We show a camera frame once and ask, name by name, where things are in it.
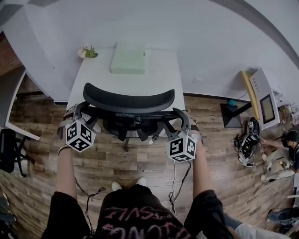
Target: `person's arm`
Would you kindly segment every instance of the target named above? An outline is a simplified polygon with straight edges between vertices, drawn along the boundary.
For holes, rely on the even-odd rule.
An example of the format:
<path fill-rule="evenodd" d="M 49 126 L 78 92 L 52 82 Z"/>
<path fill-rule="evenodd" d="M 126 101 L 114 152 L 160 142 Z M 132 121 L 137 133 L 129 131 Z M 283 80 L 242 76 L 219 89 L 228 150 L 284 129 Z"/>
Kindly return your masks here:
<path fill-rule="evenodd" d="M 241 237 L 239 237 L 239 235 L 237 233 L 235 233 L 234 229 L 231 228 L 230 226 L 227 226 L 229 232 L 233 235 L 234 239 L 241 239 Z"/>
<path fill-rule="evenodd" d="M 190 116 L 192 134 L 199 134 L 197 122 Z M 193 203 L 184 223 L 185 229 L 196 237 L 201 231 L 207 238 L 231 239 L 225 226 L 223 206 L 213 190 L 213 182 L 201 141 L 196 143 L 193 160 Z"/>
<path fill-rule="evenodd" d="M 201 141 L 196 143 L 196 156 L 193 160 L 193 199 L 206 190 L 213 190 L 213 182 L 206 161 L 205 149 Z"/>
<path fill-rule="evenodd" d="M 290 167 L 289 167 L 289 170 L 292 170 L 292 171 L 295 172 L 295 173 L 299 173 L 299 169 L 295 169 L 294 166 L 290 166 Z"/>
<path fill-rule="evenodd" d="M 63 141 L 65 142 L 65 128 L 63 131 Z M 65 193 L 77 199 L 71 148 L 62 149 L 58 156 L 55 191 Z"/>
<path fill-rule="evenodd" d="M 272 141 L 272 140 L 264 140 L 261 138 L 261 144 L 262 145 L 269 145 L 275 148 L 284 148 L 282 142 L 279 141 Z"/>
<path fill-rule="evenodd" d="M 89 226 L 77 202 L 72 149 L 65 148 L 58 156 L 55 192 L 51 198 L 49 219 L 42 239 L 81 239 L 89 232 Z"/>

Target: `black mesh chair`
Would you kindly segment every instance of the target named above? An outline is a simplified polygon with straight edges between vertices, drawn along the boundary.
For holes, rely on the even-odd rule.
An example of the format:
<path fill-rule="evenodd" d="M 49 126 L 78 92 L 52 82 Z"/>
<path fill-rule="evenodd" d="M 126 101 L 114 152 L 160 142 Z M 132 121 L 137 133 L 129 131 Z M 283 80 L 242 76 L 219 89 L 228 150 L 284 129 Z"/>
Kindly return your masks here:
<path fill-rule="evenodd" d="M 23 155 L 21 150 L 24 146 L 25 140 L 27 137 L 24 137 L 20 142 L 20 145 L 17 145 L 18 139 L 16 138 L 15 131 L 11 129 L 2 129 L 0 133 L 0 169 L 11 173 L 14 170 L 14 163 L 17 162 L 19 165 L 19 169 L 22 177 L 26 177 L 26 174 L 23 173 L 21 160 L 28 160 L 32 164 L 35 161 L 28 157 L 27 155 Z"/>
<path fill-rule="evenodd" d="M 175 91 L 170 90 L 151 96 L 128 96 L 101 90 L 90 83 L 84 86 L 83 97 L 86 106 L 82 113 L 103 119 L 104 128 L 119 140 L 125 141 L 128 151 L 130 138 L 145 141 L 158 129 L 158 122 L 177 119 L 172 112 L 162 111 L 170 107 L 175 98 Z"/>

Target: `white sneaker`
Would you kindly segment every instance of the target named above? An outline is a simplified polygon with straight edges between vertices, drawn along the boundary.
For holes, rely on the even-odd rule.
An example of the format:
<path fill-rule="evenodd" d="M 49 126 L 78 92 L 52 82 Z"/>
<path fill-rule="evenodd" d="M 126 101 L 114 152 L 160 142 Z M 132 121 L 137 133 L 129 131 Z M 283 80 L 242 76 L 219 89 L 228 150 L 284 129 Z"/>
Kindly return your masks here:
<path fill-rule="evenodd" d="M 145 177 L 140 177 L 140 178 L 137 180 L 136 184 L 139 184 L 139 185 L 141 185 L 141 186 L 146 186 L 147 181 L 148 181 L 148 180 L 147 180 Z"/>
<path fill-rule="evenodd" d="M 262 180 L 262 181 L 265 181 L 265 180 L 266 180 L 266 175 L 265 175 L 265 174 L 261 175 L 261 180 Z"/>
<path fill-rule="evenodd" d="M 111 184 L 111 188 L 112 188 L 112 190 L 115 192 L 115 191 L 117 191 L 117 190 L 119 190 L 119 189 L 122 189 L 121 188 L 121 185 L 118 183 L 118 182 L 113 182 L 112 184 Z"/>
<path fill-rule="evenodd" d="M 266 161 L 266 159 L 267 159 L 267 155 L 262 154 L 262 159 L 263 159 L 263 161 Z"/>

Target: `white desk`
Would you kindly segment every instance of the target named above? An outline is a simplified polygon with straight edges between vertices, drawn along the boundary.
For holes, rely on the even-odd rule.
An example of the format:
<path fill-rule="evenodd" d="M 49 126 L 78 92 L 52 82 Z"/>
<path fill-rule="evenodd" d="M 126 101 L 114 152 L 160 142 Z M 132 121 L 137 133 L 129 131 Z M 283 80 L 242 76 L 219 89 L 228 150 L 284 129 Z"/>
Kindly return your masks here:
<path fill-rule="evenodd" d="M 16 133 L 34 140 L 40 140 L 40 137 L 20 129 L 9 122 L 9 115 L 13 107 L 14 99 L 25 74 L 25 67 L 20 66 L 0 77 L 0 126 L 10 128 Z"/>
<path fill-rule="evenodd" d="M 110 65 L 114 49 L 96 49 L 98 57 L 83 60 L 71 91 L 67 109 L 81 103 L 84 85 L 94 86 L 117 94 L 148 96 L 175 90 L 173 107 L 185 109 L 181 76 L 177 54 L 171 51 L 146 50 L 146 70 L 144 75 L 112 74 Z"/>

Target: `black cap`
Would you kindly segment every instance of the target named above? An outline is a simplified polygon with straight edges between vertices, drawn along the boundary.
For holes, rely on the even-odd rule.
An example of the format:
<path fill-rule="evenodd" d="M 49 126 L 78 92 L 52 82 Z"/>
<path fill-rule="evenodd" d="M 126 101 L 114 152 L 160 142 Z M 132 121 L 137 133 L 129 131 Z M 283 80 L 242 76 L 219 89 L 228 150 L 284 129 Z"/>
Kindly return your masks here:
<path fill-rule="evenodd" d="M 299 135 L 297 131 L 291 130 L 286 134 L 285 139 L 289 141 L 297 142 L 299 140 Z"/>

